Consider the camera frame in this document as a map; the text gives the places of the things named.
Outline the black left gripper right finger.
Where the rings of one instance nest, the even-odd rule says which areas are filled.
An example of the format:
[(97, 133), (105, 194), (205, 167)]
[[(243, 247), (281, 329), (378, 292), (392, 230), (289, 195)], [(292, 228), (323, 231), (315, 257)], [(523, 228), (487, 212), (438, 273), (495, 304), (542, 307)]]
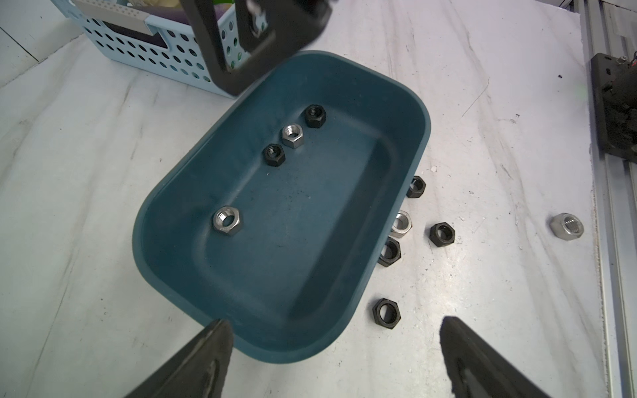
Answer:
[(547, 396), (460, 318), (443, 318), (440, 340), (454, 396)]

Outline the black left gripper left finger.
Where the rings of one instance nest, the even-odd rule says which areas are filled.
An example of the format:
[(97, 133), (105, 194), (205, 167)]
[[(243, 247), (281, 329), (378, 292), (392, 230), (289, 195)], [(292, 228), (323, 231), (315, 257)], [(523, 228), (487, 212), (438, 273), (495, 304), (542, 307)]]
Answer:
[(229, 321), (212, 321), (128, 396), (220, 397), (233, 337)]

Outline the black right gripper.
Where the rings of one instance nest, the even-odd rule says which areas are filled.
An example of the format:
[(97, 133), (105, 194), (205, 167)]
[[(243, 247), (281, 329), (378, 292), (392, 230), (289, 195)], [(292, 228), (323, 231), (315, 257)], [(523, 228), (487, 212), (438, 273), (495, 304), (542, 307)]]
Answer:
[(222, 91), (238, 96), (251, 84), (315, 41), (332, 16), (329, 1), (236, 1), (237, 32), (250, 56), (230, 68), (211, 1), (182, 1), (210, 79)]

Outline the silver nut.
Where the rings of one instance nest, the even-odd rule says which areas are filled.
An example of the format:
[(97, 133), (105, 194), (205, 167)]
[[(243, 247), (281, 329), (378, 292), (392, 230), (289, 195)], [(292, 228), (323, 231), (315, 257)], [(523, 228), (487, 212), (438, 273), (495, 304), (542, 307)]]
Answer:
[(281, 139), (285, 146), (297, 149), (305, 143), (305, 136), (299, 124), (288, 124), (281, 130)]
[(390, 235), (394, 238), (401, 239), (412, 229), (411, 216), (403, 210), (400, 210), (391, 226)]
[(585, 231), (579, 218), (565, 212), (555, 215), (550, 220), (549, 227), (555, 237), (562, 240), (579, 239)]
[(235, 235), (242, 227), (242, 214), (235, 207), (221, 207), (212, 216), (212, 228), (223, 235)]

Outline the black nut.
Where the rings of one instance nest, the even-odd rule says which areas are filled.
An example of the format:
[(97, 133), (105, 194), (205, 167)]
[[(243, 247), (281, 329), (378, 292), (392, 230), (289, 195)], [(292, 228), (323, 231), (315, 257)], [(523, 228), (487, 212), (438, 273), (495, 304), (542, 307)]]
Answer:
[(430, 228), (429, 238), (437, 247), (451, 245), (456, 240), (455, 229), (446, 222), (440, 222)]
[(381, 298), (373, 306), (374, 322), (383, 328), (393, 329), (401, 320), (398, 304), (388, 298)]
[(270, 167), (280, 167), (285, 162), (285, 151), (279, 144), (269, 144), (263, 150), (265, 163)]
[(319, 104), (311, 104), (304, 111), (305, 124), (311, 129), (321, 128), (326, 119), (327, 114), (323, 106)]
[(408, 198), (419, 198), (426, 190), (426, 182), (418, 175), (411, 179), (406, 196)]
[(396, 239), (389, 236), (382, 248), (381, 255), (379, 255), (378, 263), (384, 267), (389, 267), (400, 259), (401, 245)]

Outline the silver nut front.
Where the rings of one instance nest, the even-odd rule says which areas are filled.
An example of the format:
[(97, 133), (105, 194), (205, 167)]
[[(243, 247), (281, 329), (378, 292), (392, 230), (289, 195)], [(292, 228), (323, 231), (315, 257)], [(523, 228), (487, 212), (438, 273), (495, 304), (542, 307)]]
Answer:
[(549, 227), (555, 237), (562, 240), (579, 239), (585, 231), (579, 218), (565, 212), (555, 215), (550, 220)]

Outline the dark teal storage box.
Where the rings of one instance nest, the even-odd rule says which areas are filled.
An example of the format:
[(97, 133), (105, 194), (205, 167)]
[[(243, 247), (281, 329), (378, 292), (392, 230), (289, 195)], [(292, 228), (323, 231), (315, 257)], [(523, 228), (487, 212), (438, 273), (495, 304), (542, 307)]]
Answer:
[[(324, 107), (319, 129), (305, 124)], [(285, 146), (299, 124), (305, 143)], [(144, 201), (132, 237), (141, 275), (201, 324), (230, 322), (266, 363), (320, 353), (348, 326), (431, 135), (403, 84), (325, 51), (303, 51), (252, 86)], [(280, 167), (263, 150), (279, 144)], [(235, 235), (212, 228), (240, 210)]]

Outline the light blue perforated basket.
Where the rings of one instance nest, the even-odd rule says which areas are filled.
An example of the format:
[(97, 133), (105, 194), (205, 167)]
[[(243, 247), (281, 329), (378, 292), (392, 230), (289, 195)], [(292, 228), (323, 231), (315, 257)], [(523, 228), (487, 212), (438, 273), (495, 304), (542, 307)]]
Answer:
[(220, 96), (192, 28), (130, 1), (55, 1), (105, 57)]

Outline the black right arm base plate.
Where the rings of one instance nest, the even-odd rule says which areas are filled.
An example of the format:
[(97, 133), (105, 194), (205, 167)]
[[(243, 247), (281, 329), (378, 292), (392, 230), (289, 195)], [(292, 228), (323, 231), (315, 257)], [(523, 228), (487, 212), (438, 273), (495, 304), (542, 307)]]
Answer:
[(636, 61), (597, 53), (591, 59), (597, 144), (636, 162)]

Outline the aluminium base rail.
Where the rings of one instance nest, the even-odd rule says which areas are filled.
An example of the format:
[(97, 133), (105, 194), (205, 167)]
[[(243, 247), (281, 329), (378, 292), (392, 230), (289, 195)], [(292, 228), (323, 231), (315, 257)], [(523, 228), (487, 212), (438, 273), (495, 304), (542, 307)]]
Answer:
[[(597, 53), (632, 58), (633, 1), (576, 1), (585, 59)], [(636, 166), (592, 145), (596, 236), (602, 285), (607, 390), (636, 395)]]

